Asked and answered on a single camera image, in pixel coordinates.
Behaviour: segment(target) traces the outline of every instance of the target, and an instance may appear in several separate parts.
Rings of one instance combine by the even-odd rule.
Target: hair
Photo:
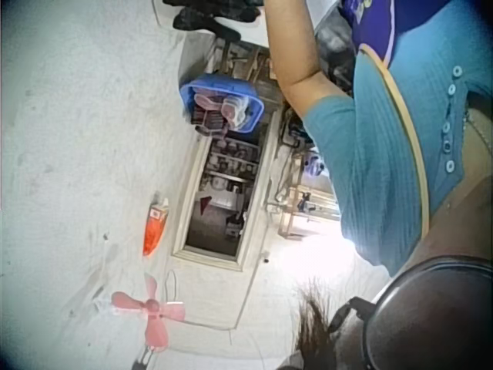
[[[304,370],[331,370],[336,368],[336,334],[329,332],[327,306],[315,284],[303,293],[300,305],[300,327],[295,349],[301,352]]]

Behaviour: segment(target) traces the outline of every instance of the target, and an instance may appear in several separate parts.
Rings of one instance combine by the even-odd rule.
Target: skin
[[[270,52],[280,88],[299,116],[319,100],[345,96],[320,71],[314,28],[305,0],[265,0]],[[491,104],[469,96],[470,113],[483,133],[491,132]],[[464,255],[491,260],[491,155],[466,125],[464,179],[432,215],[430,233],[416,246],[400,274],[433,257]],[[363,368],[362,322],[345,325],[337,341],[338,368]]]

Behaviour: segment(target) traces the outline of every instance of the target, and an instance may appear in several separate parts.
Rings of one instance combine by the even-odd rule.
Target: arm
[[[326,96],[346,96],[320,70],[306,0],[265,0],[265,11],[277,79],[298,115]]]

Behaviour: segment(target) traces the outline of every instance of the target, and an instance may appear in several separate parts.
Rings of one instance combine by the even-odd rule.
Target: forearm
[[[265,0],[270,54],[281,88],[320,71],[306,0]]]

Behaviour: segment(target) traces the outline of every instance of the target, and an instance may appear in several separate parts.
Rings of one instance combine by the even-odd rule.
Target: fan blade
[[[144,303],[133,299],[122,291],[116,291],[111,296],[111,303],[118,308],[125,308],[127,310],[141,310],[144,307]]]
[[[146,344],[157,348],[168,346],[168,332],[159,317],[149,316],[147,318]]]
[[[156,279],[149,274],[146,274],[146,286],[149,298],[156,299],[157,282]]]
[[[185,305],[183,302],[168,302],[161,304],[159,313],[170,320],[183,321],[185,320]]]

